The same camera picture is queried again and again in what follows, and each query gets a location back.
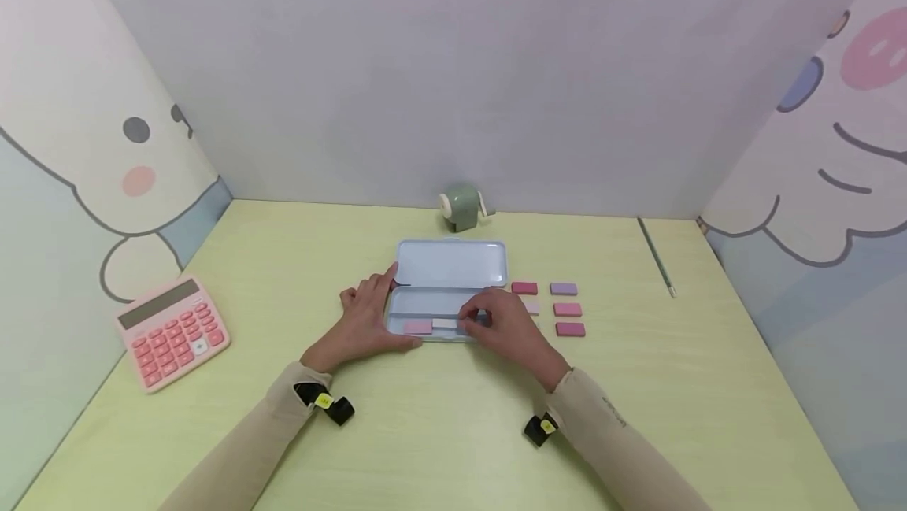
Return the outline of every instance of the pink eraser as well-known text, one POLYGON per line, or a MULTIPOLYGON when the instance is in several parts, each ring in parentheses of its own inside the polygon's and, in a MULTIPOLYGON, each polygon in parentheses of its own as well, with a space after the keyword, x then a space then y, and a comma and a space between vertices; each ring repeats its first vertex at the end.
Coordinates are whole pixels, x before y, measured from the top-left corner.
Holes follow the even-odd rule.
POLYGON ((430 334, 431 320, 410 320, 402 325, 405 334, 430 334))
POLYGON ((552 283, 550 284, 551 294, 561 294, 564 296, 577 296, 579 290, 576 283, 552 283))
POLYGON ((554 315, 555 316, 582 316, 583 307, 579 306, 578 302, 555 302, 554 303, 554 315))
POLYGON ((583 322, 555 322, 554 331, 557 336, 579 336, 586 335, 586 326, 583 322))
POLYGON ((520 283, 515 281, 511 283, 511 291, 514 294, 538 294, 539 285, 535 283, 520 283))

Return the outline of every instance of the wrist tracker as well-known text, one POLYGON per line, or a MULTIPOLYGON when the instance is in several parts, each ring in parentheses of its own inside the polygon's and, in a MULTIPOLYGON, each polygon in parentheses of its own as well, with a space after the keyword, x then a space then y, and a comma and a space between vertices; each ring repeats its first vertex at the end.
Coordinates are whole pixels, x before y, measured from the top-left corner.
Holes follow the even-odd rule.
POLYGON ((356 414, 346 397, 331 397, 328 388, 321 383, 297 383, 293 386, 293 391, 296 391, 297 397, 306 407, 320 407, 339 427, 356 414))
POLYGON ((523 433, 538 447, 548 440, 550 435, 557 432, 557 422, 547 412, 541 417, 533 416, 526 423, 523 433))

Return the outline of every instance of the light green desk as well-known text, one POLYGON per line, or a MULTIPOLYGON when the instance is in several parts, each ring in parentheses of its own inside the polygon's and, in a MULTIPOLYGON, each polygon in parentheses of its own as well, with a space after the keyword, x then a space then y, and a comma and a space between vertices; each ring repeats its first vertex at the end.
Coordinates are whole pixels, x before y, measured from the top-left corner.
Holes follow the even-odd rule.
MULTIPOLYGON (((697 225, 648 225, 678 298, 633 219, 501 213, 463 237, 505 241, 514 279, 579 284, 587 337, 554 336, 547 291, 542 331, 714 509, 856 509, 697 225)), ((121 361, 19 510, 156 509, 333 324, 340 290, 399 240, 444 235, 430 210, 233 202, 187 269, 231 348, 153 396, 121 361)), ((562 438, 521 437, 542 392, 476 346, 360 362, 333 391, 356 416, 310 423, 257 509, 616 509, 562 438)))

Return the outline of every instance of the pink cheek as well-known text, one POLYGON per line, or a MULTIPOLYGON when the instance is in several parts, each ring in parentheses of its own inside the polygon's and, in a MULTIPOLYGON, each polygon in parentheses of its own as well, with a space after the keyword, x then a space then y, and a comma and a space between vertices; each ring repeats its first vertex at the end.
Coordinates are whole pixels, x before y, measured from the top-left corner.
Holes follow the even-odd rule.
POLYGON ((123 177, 123 191, 133 198, 147 193, 154 187, 154 169, 150 166, 135 166, 123 177))
POLYGON ((855 90, 886 87, 907 74, 907 8, 892 9, 857 33, 841 59, 841 78, 855 90))

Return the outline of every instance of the sleeve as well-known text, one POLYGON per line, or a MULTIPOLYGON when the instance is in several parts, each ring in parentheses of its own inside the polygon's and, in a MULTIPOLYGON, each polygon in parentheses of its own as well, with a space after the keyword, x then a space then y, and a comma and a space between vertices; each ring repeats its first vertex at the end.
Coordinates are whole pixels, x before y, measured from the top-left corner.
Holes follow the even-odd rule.
POLYGON ((196 465, 169 495, 161 511, 250 511, 287 446, 309 420, 293 385, 331 376, 298 361, 289 364, 255 408, 196 465))
POLYGON ((548 412, 625 511, 709 509, 583 370, 574 368, 561 379, 548 396, 548 412))

